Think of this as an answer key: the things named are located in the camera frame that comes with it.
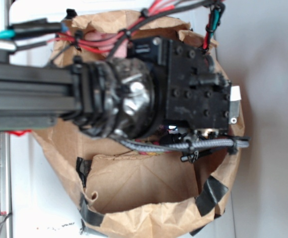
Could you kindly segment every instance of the teal wire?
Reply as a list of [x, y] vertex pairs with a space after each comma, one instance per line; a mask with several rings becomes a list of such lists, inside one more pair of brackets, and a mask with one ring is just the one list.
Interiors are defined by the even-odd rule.
[[218, 10], [215, 9], [214, 14], [215, 14], [215, 16], [214, 16], [214, 23], [213, 23], [213, 28], [212, 28], [213, 31], [215, 31], [217, 29], [217, 25], [218, 25], [219, 18], [220, 18], [220, 13]]
[[0, 39], [10, 39], [15, 36], [15, 32], [13, 30], [4, 30], [0, 31]]

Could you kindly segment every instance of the gray braided cable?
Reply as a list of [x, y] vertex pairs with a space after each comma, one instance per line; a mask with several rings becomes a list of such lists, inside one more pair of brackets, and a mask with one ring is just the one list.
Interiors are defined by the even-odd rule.
[[[168, 146], [156, 146], [150, 144], [142, 144], [127, 140], [119, 141], [122, 145], [137, 151], [142, 152], [166, 152], [166, 151], [186, 151], [189, 148], [188, 143], [172, 144]], [[234, 145], [234, 141], [231, 139], [215, 139], [215, 140], [204, 140], [192, 143], [192, 150], [209, 149], [214, 147], [231, 147]], [[236, 140], [236, 146], [239, 148], [249, 147], [248, 141]]]

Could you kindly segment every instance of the hex screw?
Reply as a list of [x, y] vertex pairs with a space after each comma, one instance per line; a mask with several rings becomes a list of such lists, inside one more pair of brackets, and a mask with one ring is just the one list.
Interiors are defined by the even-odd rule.
[[180, 96], [180, 92], [179, 92], [178, 89], [174, 89], [173, 90], [173, 96], [176, 97], [176, 98], [178, 98]]
[[194, 50], [188, 51], [188, 57], [189, 58], [193, 59], [193, 58], [195, 58], [195, 56], [196, 56], [196, 52]]
[[206, 117], [209, 117], [210, 112], [209, 112], [208, 110], [204, 110], [204, 115], [205, 115]]
[[183, 48], [181, 46], [176, 47], [176, 54], [181, 55], [183, 53]]
[[161, 39], [159, 37], [155, 37], [152, 42], [154, 45], [158, 46], [161, 42]]
[[205, 93], [206, 98], [210, 98], [213, 95], [213, 93], [211, 91], [207, 91]]
[[223, 113], [223, 116], [224, 116], [225, 118], [228, 118], [228, 117], [229, 117], [229, 112], [228, 112], [228, 111], [224, 112], [224, 113]]
[[186, 98], [192, 98], [192, 97], [193, 97], [192, 92], [191, 92], [191, 91], [186, 91], [186, 92], [185, 92], [185, 97], [186, 97]]

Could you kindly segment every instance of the crumpled paper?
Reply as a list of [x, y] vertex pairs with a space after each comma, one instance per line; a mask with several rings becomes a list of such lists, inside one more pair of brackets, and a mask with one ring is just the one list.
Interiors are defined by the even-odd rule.
[[[67, 25], [72, 32], [81, 29], [85, 34], [117, 33], [138, 16], [138, 12], [129, 10], [106, 12], [78, 16], [67, 21]], [[141, 28], [135, 38], [160, 35], [199, 47], [203, 37], [189, 29], [189, 23], [163, 17]], [[51, 57], [66, 45], [63, 41], [56, 42]], [[212, 41], [212, 46], [217, 46], [217, 42]], [[84, 61], [105, 58], [72, 47], [55, 63], [66, 66], [75, 55], [82, 56]], [[224, 74], [218, 63], [216, 69]], [[231, 127], [231, 134], [242, 136], [243, 133], [241, 112], [238, 124]], [[215, 214], [224, 213], [229, 193], [204, 216], [200, 215], [195, 197], [210, 175], [231, 191], [240, 161], [240, 151], [231, 156], [216, 152], [194, 165], [180, 162], [180, 154], [176, 152], [140, 155], [110, 139], [93, 140], [71, 122], [61, 119], [56, 126], [37, 130], [34, 135], [77, 208], [80, 209], [83, 195], [90, 211], [104, 214], [100, 226], [86, 225], [113, 238], [176, 238], [203, 227]], [[75, 170], [77, 157], [92, 160], [86, 188]]]

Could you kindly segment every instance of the white wall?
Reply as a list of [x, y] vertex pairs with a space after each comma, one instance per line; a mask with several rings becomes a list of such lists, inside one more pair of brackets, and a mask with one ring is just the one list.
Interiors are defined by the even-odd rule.
[[242, 85], [246, 132], [232, 191], [237, 238], [288, 238], [288, 0], [229, 0], [218, 58]]

